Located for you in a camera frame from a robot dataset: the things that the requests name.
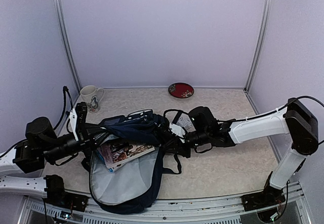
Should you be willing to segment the white charger with cable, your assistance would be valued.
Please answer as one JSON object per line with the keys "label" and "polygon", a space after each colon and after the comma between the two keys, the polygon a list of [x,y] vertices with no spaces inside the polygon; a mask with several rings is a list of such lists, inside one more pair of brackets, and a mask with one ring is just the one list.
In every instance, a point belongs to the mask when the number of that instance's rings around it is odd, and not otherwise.
{"label": "white charger with cable", "polygon": [[181,116],[177,123],[178,126],[181,126],[182,128],[184,128],[187,131],[193,130],[194,129],[194,125],[191,122],[190,118],[187,116]]}

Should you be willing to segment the pink cover book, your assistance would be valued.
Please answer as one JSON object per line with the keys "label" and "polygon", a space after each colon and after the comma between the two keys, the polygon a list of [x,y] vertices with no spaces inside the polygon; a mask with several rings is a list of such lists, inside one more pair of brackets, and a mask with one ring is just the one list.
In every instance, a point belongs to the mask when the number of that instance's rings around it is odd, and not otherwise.
{"label": "pink cover book", "polygon": [[155,150],[151,145],[141,145],[130,142],[104,143],[96,149],[96,154],[105,166],[120,161],[141,157]]}

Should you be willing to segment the navy blue backpack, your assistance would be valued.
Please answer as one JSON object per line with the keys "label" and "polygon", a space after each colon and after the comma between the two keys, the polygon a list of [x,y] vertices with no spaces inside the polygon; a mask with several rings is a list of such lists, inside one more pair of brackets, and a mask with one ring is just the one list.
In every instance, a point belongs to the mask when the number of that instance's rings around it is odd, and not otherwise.
{"label": "navy blue backpack", "polygon": [[89,190],[94,201],[105,211],[115,214],[141,213],[157,199],[163,174],[174,174],[164,168],[164,152],[159,147],[157,130],[169,120],[152,110],[137,111],[128,116],[103,119],[100,126],[106,133],[99,137],[104,143],[130,142],[151,145],[155,150],[110,173],[96,154],[83,161],[89,172]]}

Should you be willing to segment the dog cover book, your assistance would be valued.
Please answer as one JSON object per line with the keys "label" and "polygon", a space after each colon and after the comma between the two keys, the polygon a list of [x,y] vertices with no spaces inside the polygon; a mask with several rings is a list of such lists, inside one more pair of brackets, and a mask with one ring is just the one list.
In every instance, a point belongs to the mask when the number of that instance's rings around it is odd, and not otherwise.
{"label": "dog cover book", "polygon": [[112,164],[112,165],[110,165],[110,166],[106,166],[106,168],[108,169],[108,171],[109,171],[110,173],[114,173],[114,172],[116,172],[119,168],[121,168],[123,165],[125,165],[125,164],[127,164],[127,163],[129,163],[129,162],[132,162],[132,161],[134,161],[134,160],[136,160],[136,159],[138,159],[138,158],[139,158],[139,157],[134,157],[134,158],[126,159],[126,160],[120,161],[120,162],[118,162],[118,163],[116,163],[116,164]]}

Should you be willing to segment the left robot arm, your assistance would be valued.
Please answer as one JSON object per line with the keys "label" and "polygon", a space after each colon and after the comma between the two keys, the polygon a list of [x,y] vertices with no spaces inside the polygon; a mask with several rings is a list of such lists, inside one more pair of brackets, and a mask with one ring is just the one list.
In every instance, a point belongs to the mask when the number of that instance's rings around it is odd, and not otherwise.
{"label": "left robot arm", "polygon": [[88,196],[67,191],[58,175],[21,177],[44,169],[46,164],[62,166],[80,152],[88,156],[99,145],[104,128],[77,120],[73,132],[58,137],[50,121],[40,117],[26,125],[25,139],[1,154],[1,193],[43,198],[45,203],[84,212]]}

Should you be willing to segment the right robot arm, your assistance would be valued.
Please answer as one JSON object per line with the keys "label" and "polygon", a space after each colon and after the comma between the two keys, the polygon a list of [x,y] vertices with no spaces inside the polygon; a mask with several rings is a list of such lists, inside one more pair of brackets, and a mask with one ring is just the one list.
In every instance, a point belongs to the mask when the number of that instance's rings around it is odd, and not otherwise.
{"label": "right robot arm", "polygon": [[178,110],[174,121],[163,127],[170,139],[162,143],[161,147],[174,155],[189,158],[191,150],[205,144],[211,147],[233,147],[253,139],[288,134],[292,144],[277,168],[269,174],[264,189],[241,197],[245,211],[286,203],[289,179],[322,143],[318,139],[318,120],[301,103],[301,99],[290,98],[285,105],[267,113],[225,121],[217,120],[208,107],[199,106],[187,113],[195,129],[192,132],[185,132],[176,124],[184,113]]}

